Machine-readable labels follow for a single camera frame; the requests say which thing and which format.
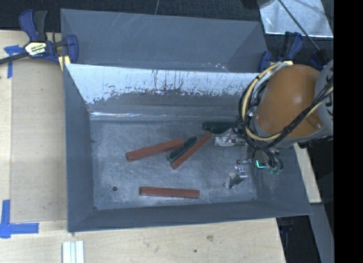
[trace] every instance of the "bin floor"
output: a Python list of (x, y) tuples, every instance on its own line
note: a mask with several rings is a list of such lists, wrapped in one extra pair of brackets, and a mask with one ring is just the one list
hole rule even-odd
[[(195, 135), (206, 131), (199, 121), (91, 121), (94, 204), (99, 210), (161, 205), (186, 205), (255, 200), (251, 167), (248, 178), (232, 189), (223, 186), (228, 173), (240, 158), (242, 146), (215, 146), (211, 139), (178, 169), (164, 152), (128, 162), (132, 150)], [(142, 186), (197, 189), (200, 198), (147, 197)]]

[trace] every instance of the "red wooden block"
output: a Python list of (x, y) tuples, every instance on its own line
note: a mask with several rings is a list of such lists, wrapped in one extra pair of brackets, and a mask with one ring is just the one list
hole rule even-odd
[(152, 196), (152, 197), (199, 198), (199, 190), (177, 189), (177, 188), (153, 188), (149, 186), (143, 186), (140, 188), (140, 195)]
[(169, 150), (174, 150), (183, 147), (184, 141), (180, 138), (175, 140), (170, 140), (164, 143), (152, 145), (149, 147), (141, 148), (138, 150), (133, 150), (126, 153), (126, 158), (128, 161), (134, 161), (137, 159), (145, 158)]
[(171, 164), (171, 167), (173, 169), (177, 169), (179, 166), (181, 166), (189, 157), (191, 157), (198, 149), (200, 149), (204, 144), (209, 141), (213, 135), (211, 132), (208, 132), (205, 134), (202, 138), (200, 138), (192, 147), (190, 147), (186, 152), (181, 154), (177, 159), (173, 161)]

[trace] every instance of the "black carpet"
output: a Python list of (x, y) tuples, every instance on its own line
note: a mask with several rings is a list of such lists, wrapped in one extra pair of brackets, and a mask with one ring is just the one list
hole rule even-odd
[[(199, 18), (260, 21), (257, 0), (0, 0), (0, 29), (20, 30), (19, 14), (27, 9), (47, 10), (45, 21), (47, 32), (61, 32), (60, 9), (82, 9), (97, 11), (132, 12), (159, 15), (192, 16)], [(334, 0), (321, 0), (328, 22), (334, 33)], [(284, 37), (266, 35), (268, 49), (277, 54), (282, 48)], [(314, 39), (317, 46), (325, 49), (330, 59), (334, 56), (332, 39)], [(296, 55), (295, 63), (309, 64), (315, 48), (305, 40), (302, 50)], [(321, 142), (308, 146), (317, 179), (333, 170), (333, 143)], [(327, 213), (334, 230), (334, 202), (327, 206)], [(286, 260), (290, 262), (320, 262), (315, 249), (307, 217), (291, 218), (287, 224), (288, 244)]]

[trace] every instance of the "gray bin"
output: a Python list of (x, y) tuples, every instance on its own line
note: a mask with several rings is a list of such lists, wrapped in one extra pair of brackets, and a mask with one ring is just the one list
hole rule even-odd
[[(209, 141), (178, 169), (167, 153), (126, 153), (235, 121), (239, 96), (266, 50), (259, 23), (62, 10), (79, 40), (64, 68), (68, 230), (170, 226), (311, 214), (293, 148), (279, 176), (246, 166), (223, 186), (241, 146)], [(200, 198), (144, 197), (142, 186), (198, 189)]]

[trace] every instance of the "blue tape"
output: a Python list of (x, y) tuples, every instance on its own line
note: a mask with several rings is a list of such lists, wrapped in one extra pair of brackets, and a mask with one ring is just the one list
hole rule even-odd
[(37, 234), (39, 233), (39, 223), (10, 223), (10, 200), (2, 202), (0, 238), (9, 239), (16, 234)]
[[(12, 56), (13, 54), (23, 53), (25, 52), (25, 49), (18, 45), (10, 45), (4, 47), (5, 52)], [(7, 78), (10, 79), (12, 77), (12, 61), (9, 62), (9, 65), (7, 67)]]

